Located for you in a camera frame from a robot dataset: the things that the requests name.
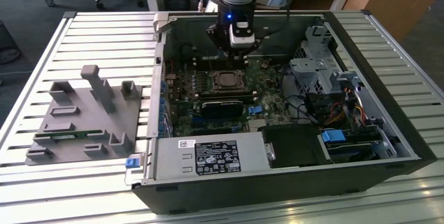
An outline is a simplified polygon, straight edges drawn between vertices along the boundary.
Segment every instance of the slotted metal surface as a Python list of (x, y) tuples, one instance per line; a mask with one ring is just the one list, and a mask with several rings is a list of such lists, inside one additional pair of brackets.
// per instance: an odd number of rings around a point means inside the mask
[[(64, 19), (36, 69), (30, 93), (0, 132), (0, 223), (440, 223), (444, 221), (444, 106), (440, 92), (422, 76), (380, 27), (360, 12), (335, 13), (435, 154), (436, 163), (367, 192), (155, 215), (124, 184), (124, 159), (26, 166), (56, 80), (74, 87), (84, 64), (98, 64), (111, 86), (135, 80), (144, 86), (136, 150), (144, 151), (155, 55), (150, 12), (79, 13)], [(347, 54), (340, 56), (354, 70)]]

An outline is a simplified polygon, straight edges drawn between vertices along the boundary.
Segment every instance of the colored wires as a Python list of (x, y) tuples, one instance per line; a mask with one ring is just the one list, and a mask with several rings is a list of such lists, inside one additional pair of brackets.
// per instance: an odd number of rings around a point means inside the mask
[(359, 112), (360, 112), (362, 124), (363, 124), (363, 126), (366, 126), (366, 112), (364, 112), (364, 108), (360, 107), (358, 104), (355, 104), (355, 109), (358, 109)]
[(344, 119), (344, 117), (346, 117), (346, 112), (343, 110), (343, 103), (335, 103), (332, 108), (331, 108), (331, 117), (324, 122), (324, 125), (328, 126), (330, 124), (338, 122), (342, 119)]

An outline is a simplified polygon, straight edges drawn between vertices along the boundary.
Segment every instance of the power supply label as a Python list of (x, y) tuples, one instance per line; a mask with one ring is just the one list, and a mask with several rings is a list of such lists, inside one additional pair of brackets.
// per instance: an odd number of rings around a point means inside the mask
[(196, 143), (195, 152), (198, 175), (242, 171), (236, 141)]

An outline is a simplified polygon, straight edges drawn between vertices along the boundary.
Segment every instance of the blue latch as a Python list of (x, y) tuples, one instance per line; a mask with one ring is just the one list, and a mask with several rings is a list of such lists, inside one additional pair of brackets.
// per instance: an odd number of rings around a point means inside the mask
[(248, 107), (248, 113), (250, 114), (256, 114), (263, 112), (263, 107), (262, 106), (255, 106), (255, 107)]
[(128, 158), (126, 163), (127, 168), (139, 168), (140, 167), (140, 158)]
[(322, 136), (324, 142), (344, 142), (346, 141), (346, 136), (340, 129), (326, 130), (320, 134), (320, 136)]

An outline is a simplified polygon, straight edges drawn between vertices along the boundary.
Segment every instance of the metal bracket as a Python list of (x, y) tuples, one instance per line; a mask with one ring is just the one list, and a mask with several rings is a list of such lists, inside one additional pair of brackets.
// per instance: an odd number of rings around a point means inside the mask
[(170, 29), (170, 13), (159, 12), (155, 14), (155, 19), (152, 20), (152, 26), (155, 28), (155, 33), (162, 33)]

